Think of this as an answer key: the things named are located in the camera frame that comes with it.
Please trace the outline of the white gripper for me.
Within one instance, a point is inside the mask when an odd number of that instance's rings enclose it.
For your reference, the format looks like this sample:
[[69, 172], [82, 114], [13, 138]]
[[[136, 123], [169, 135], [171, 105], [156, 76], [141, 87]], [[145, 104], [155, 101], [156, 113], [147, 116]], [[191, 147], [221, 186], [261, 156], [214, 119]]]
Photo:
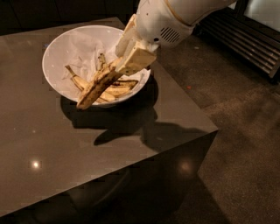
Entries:
[[137, 32], [151, 44], [174, 47], [190, 36], [193, 29], [193, 25], [174, 13], [169, 0], [140, 0], [136, 14], [131, 16], [115, 47], [115, 55], [121, 59], [115, 70], [132, 75], [156, 59], [157, 55], [137, 40]]

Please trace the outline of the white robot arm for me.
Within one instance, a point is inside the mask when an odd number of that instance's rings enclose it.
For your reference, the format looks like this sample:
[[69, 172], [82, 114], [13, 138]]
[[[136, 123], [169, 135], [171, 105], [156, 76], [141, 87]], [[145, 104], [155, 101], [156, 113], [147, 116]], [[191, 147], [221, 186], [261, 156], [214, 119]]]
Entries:
[[127, 23], [115, 54], [115, 70], [132, 75], [152, 64], [159, 47], [174, 47], [189, 37], [196, 24], [237, 0], [140, 0]]

